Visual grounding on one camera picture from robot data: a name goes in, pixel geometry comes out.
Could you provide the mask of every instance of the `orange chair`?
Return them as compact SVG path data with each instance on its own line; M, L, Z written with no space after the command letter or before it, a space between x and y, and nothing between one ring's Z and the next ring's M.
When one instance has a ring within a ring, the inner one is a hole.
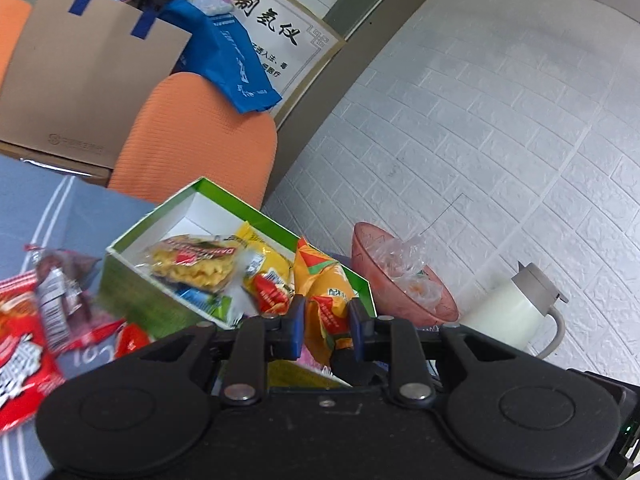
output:
M276 144L267 113L239 114L206 79L173 74L140 110L109 188L159 203L206 176L260 208Z
M22 0L0 0L0 86L9 65L15 44L31 13L31 6Z

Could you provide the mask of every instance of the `table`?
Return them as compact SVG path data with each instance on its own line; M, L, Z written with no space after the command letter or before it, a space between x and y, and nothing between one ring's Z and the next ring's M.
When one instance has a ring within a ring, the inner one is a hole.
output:
M153 205L0 155L0 280L30 268L28 243L102 257ZM92 283L96 292L99 277ZM113 338L58 359L67 378L105 364ZM51 471L30 420L0 437L0 480L41 480Z

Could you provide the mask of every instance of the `thermos lid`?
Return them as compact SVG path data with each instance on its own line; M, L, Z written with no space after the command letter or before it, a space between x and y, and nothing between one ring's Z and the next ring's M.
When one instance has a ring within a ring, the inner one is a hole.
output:
M569 301L535 264L525 267L518 262L518 273L511 281L543 316L548 314L558 298L565 303Z

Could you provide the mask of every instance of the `yellow snack bag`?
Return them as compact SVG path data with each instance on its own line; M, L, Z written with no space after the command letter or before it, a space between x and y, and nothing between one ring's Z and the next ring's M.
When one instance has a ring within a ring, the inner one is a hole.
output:
M313 358L329 365L335 349L353 345L349 335L347 303L355 293L342 266L326 254L298 242L294 260L297 294L308 298L305 305L305 345Z
M244 242L246 252L249 253L249 263L242 284L252 296L259 296L254 283L258 274L276 285L290 287L291 262L265 242L249 222L240 226L236 231L236 237Z

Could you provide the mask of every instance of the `cardboard box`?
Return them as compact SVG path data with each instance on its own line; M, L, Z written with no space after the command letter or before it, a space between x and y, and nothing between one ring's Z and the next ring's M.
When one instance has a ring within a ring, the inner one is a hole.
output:
M28 164L53 170L61 174L70 174L82 178L89 184L107 187L111 178L111 171L106 168L92 166L84 162L69 160L60 156L49 155L49 153L29 150L21 146L14 146L7 142L0 142L0 153L11 158L16 158Z
M117 0L38 0L0 86L0 140L112 170L191 37L147 18Z
M248 221L267 243L293 261L297 235L212 181L201 178L159 205L107 248L100 282L101 305L116 316L137 323L155 338L203 319L229 328L150 277L140 267L141 254L169 236L231 235L243 221ZM344 271L353 290L375 316L369 282L349 269ZM239 285L228 287L225 294L237 301L235 305L247 314L257 314L254 300Z

